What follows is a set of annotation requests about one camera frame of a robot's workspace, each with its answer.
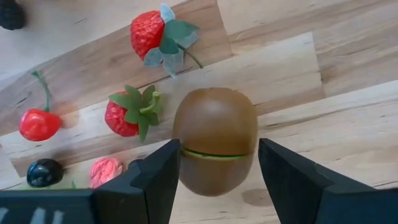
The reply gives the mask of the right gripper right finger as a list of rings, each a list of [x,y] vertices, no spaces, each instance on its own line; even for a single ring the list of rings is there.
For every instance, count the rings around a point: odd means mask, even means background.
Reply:
[[[396,188],[375,189],[266,138],[258,157],[283,224],[397,224]]]

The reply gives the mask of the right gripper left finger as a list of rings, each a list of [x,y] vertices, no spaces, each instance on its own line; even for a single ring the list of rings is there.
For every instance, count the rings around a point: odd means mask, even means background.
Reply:
[[[2,191],[1,223],[168,223],[179,168],[180,142],[173,139],[96,189]]]

